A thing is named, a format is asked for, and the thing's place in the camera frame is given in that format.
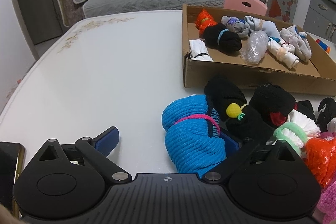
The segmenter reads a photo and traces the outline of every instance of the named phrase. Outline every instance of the smartphone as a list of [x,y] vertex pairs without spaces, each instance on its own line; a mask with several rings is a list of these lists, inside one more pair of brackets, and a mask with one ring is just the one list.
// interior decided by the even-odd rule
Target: smartphone
[[13,186],[23,168],[25,148],[20,143],[0,142],[0,203],[19,217]]

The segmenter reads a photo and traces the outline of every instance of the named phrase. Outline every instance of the drawer handle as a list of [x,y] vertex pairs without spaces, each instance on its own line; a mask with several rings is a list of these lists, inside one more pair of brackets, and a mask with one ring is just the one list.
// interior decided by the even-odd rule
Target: drawer handle
[[326,11],[328,10],[328,8],[326,8],[325,6],[323,6],[321,4],[319,4],[319,7],[320,7],[321,10],[326,10]]
[[327,35],[328,29],[329,29],[330,26],[331,26],[331,23],[329,23],[328,28],[325,31],[325,35]]
[[333,28],[333,31],[331,32],[330,40],[333,38],[334,31],[336,30],[336,27]]

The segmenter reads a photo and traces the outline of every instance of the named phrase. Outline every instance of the blue gripper pad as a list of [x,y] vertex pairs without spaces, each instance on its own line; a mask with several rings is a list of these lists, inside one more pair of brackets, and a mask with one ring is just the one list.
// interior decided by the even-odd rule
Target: blue gripper pad
[[91,141],[91,145],[107,157],[119,143],[119,131],[110,127]]
[[225,142],[225,153],[226,153],[226,157],[230,157],[231,155],[233,155],[234,153],[236,153],[236,151],[239,150],[239,143],[236,142],[235,140],[233,140],[231,137],[228,136],[229,133],[227,130],[221,128],[220,129],[220,135],[219,137],[222,138]]

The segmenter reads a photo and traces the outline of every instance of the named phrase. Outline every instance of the orange plastic bag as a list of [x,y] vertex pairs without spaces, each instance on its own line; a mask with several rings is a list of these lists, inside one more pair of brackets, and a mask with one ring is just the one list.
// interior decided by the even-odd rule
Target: orange plastic bag
[[306,165],[322,187],[333,178],[336,170],[336,138],[330,141],[312,138],[305,145]]
[[201,37],[206,27],[215,26],[217,25],[217,22],[213,19],[212,15],[203,9],[197,16],[195,25],[196,28],[199,29],[199,36]]

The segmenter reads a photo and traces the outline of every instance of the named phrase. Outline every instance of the black rubber band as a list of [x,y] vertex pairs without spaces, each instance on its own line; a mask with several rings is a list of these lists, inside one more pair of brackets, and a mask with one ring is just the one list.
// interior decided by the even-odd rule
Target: black rubber band
[[207,53],[202,52],[202,53],[200,53],[200,54],[197,54],[197,55],[195,56],[195,58],[196,58],[196,57],[199,57],[199,56],[203,56],[203,55],[207,55],[207,56],[209,56]]

